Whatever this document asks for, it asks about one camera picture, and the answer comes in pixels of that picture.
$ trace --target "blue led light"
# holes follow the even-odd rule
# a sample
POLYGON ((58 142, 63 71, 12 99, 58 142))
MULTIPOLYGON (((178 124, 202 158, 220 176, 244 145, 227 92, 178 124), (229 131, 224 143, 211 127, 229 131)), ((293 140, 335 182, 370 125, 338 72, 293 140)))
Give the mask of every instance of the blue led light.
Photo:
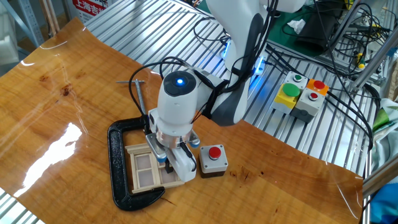
POLYGON ((261 63, 262 63, 263 60, 264 60, 264 56, 261 56, 260 60, 259 60, 259 63, 257 64, 256 70, 254 71, 255 75, 259 75, 259 74, 262 73, 262 71, 260 71, 260 68, 261 68, 261 63))
POLYGON ((228 52, 228 49, 229 49, 230 45, 231 45, 231 41, 228 41, 228 43, 226 44, 225 50, 224 50, 224 52, 221 55, 223 58, 225 58, 226 53, 228 52))
POLYGON ((182 78, 178 78, 178 79, 176 79, 175 84, 177 86, 184 86, 185 85, 185 81, 182 78))

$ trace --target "wooden frame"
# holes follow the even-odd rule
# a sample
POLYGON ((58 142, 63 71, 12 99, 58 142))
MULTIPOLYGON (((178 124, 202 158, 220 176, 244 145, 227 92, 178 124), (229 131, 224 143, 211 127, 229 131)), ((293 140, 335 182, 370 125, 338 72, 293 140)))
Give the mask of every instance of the wooden frame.
POLYGON ((163 186, 165 189, 171 188, 171 187, 178 187, 184 184, 178 177, 178 175, 173 172, 171 174, 163 174, 163 175, 171 175, 169 176, 171 179, 175 178, 175 181, 168 181, 167 183, 163 184, 163 176, 162 176, 162 170, 165 170, 165 165, 164 164, 159 164, 155 158, 155 155, 153 155, 151 149, 147 144, 138 144, 135 146, 126 146, 125 147, 127 152, 130 154, 130 159, 131 159, 131 169, 132 169, 132 184, 134 189, 132 190, 133 193, 139 193, 143 192, 146 190, 154 189, 156 187, 163 186), (150 161, 150 167, 149 168, 138 168, 138 162, 137 158, 139 157, 144 157, 144 156, 149 156, 149 161, 150 161), (147 170, 152 171, 152 180, 153 180, 153 185, 147 185, 144 187, 140 186, 139 182, 139 173, 144 172, 147 170))

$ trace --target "wood grain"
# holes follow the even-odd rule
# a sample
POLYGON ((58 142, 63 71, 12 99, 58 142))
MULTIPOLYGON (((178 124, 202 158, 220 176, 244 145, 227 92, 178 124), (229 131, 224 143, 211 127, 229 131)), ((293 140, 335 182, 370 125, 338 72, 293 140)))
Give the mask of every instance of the wood grain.
MULTIPOLYGON (((228 170, 167 189, 138 212, 113 203, 107 129, 139 116, 128 80, 137 62, 102 44, 78 20, 0 78, 0 187, 45 223, 358 223, 360 176, 312 158, 241 121, 195 122, 202 145, 223 144, 228 170)), ((138 79, 148 109, 161 84, 138 79)), ((125 145, 145 143, 142 131, 125 145)), ((196 158, 198 151, 193 150, 196 158)))

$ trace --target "sign with red text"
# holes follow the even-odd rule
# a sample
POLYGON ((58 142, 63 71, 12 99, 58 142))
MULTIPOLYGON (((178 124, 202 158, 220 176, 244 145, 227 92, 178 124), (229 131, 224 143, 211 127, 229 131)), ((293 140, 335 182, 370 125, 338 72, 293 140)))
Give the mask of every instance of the sign with red text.
POLYGON ((77 17, 82 23, 89 21, 117 0, 68 0, 70 17, 77 17))

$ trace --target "red sign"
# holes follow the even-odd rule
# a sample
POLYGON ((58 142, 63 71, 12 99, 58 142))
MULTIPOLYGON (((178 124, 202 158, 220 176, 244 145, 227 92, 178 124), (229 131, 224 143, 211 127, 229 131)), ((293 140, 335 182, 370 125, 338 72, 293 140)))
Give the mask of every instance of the red sign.
POLYGON ((96 16, 105 9, 105 7, 97 3, 93 3, 90 0, 72 0, 72 2, 78 10, 88 13, 92 16, 96 16))

